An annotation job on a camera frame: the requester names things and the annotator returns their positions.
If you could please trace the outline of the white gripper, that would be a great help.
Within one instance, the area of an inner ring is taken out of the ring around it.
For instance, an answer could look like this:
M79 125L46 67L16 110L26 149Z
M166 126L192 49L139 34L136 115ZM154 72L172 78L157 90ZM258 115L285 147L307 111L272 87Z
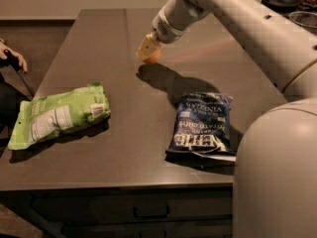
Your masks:
M175 42L192 24L208 14L207 10L189 0L168 0L153 19L153 33L147 34L142 40L137 50L138 58L144 62L150 54L160 50L161 43Z

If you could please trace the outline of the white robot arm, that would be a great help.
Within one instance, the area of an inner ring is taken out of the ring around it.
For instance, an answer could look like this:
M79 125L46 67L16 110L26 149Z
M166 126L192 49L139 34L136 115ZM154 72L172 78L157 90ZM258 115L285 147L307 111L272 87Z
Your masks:
M246 131L233 183L233 238L317 238L317 37L255 0L168 0L137 55L213 14L255 62L270 110Z

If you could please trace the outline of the person's hand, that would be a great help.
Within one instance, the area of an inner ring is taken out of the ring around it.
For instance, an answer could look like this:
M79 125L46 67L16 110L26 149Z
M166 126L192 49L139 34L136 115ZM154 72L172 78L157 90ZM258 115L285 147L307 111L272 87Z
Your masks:
M24 57L13 51L3 42L0 42L0 66L11 65L15 70L21 70L22 73L28 72L27 62Z

